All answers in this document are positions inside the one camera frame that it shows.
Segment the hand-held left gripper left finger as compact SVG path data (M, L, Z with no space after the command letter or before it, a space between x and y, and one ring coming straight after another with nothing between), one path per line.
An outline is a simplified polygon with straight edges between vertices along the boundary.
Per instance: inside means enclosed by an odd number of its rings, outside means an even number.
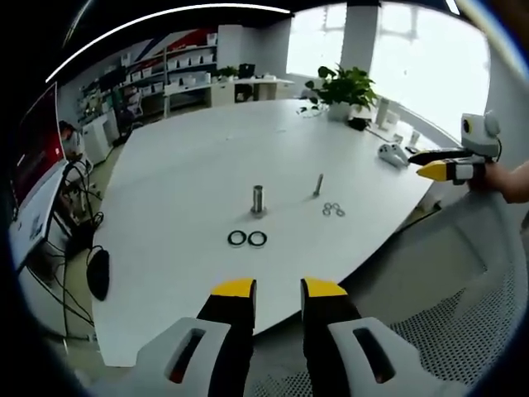
M256 281L216 286L197 317L140 349L137 396L242 396L253 354Z

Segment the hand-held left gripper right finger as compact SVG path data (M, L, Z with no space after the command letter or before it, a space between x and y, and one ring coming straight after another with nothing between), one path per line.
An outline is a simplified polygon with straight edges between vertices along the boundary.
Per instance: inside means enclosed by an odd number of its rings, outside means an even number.
M417 349L362 318L338 284L301 280L303 353L315 396L420 396Z

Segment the person's right hand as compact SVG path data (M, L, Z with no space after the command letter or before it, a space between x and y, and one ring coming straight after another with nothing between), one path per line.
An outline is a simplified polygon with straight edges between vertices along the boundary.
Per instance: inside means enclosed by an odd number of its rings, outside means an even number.
M484 174L471 179L468 185L472 190L499 192L508 203L514 200L513 174L495 162L485 164Z

